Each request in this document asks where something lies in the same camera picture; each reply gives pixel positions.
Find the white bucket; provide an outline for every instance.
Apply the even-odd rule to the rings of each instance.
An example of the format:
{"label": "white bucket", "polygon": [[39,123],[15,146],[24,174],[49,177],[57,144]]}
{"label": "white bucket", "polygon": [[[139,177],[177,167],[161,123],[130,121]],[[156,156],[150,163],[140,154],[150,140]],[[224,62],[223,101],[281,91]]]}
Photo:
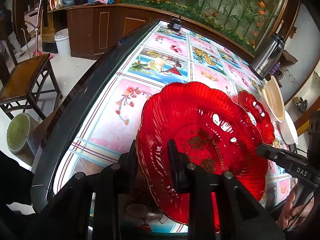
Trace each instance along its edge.
{"label": "white bucket", "polygon": [[63,56],[71,57],[68,29],[58,31],[54,35],[54,40],[57,44],[58,53]]}

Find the purple object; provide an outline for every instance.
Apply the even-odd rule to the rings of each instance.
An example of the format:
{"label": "purple object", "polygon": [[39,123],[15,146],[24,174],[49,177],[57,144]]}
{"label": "purple object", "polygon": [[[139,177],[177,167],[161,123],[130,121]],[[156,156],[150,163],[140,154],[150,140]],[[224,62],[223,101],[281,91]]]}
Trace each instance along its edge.
{"label": "purple object", "polygon": [[272,69],[269,71],[269,74],[270,75],[274,75],[278,69],[280,68],[280,62],[277,62],[273,67]]}

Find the person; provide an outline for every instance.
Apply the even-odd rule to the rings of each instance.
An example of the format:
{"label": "person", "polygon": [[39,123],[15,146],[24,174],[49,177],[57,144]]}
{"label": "person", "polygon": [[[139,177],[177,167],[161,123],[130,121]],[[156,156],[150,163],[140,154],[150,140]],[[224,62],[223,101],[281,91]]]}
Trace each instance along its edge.
{"label": "person", "polygon": [[[306,207],[305,205],[301,205],[296,208],[293,208],[293,202],[296,198],[296,191],[297,185],[295,185],[292,188],[289,195],[287,196],[280,217],[277,221],[279,227],[282,230],[290,226],[293,226],[294,228],[301,226],[301,224],[306,220],[306,217],[309,215],[311,209],[313,208],[314,198],[311,199],[311,201],[307,204]],[[299,214],[300,216],[297,220],[292,220],[293,217],[296,217]]]}
{"label": "person", "polygon": [[[11,11],[5,8],[4,6],[1,6],[0,18],[2,18],[3,16],[5,16],[4,28],[5,28],[5,31],[7,32],[9,42],[16,49],[17,53],[19,54],[19,57],[21,57],[22,55],[25,54],[25,51],[21,49],[20,43],[18,42],[17,36],[13,30],[12,21],[11,21]],[[4,48],[6,49],[6,51],[9,52],[6,42],[4,40],[1,42]]]}
{"label": "person", "polygon": [[7,206],[13,202],[31,205],[32,180],[31,171],[0,151],[0,239],[23,239],[36,216],[14,212]]}

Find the shoe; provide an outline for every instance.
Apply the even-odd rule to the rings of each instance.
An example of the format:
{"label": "shoe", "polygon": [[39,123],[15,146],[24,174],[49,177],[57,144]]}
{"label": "shoe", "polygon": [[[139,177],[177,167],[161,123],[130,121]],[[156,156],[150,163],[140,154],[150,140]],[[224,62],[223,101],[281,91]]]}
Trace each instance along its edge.
{"label": "shoe", "polygon": [[22,50],[20,53],[19,53],[19,57],[23,56],[25,54],[25,51]]}

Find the hand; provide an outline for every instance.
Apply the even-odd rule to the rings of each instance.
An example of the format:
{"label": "hand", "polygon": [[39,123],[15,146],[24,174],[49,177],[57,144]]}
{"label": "hand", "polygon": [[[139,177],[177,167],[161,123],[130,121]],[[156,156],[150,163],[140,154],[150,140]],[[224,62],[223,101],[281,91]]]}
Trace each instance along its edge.
{"label": "hand", "polygon": [[311,199],[311,201],[308,203],[308,205],[300,214],[300,217],[295,222],[294,222],[294,219],[289,222],[289,220],[292,217],[297,216],[305,206],[305,205],[301,205],[296,208],[293,208],[293,202],[294,202],[294,199],[296,198],[296,191],[297,191],[297,186],[294,186],[290,191],[289,195],[287,196],[287,199],[285,200],[285,204],[282,208],[280,217],[277,221],[278,225],[281,227],[282,230],[290,227],[291,225],[294,225],[295,227],[300,226],[305,221],[306,217],[309,215],[313,207],[314,198]]}

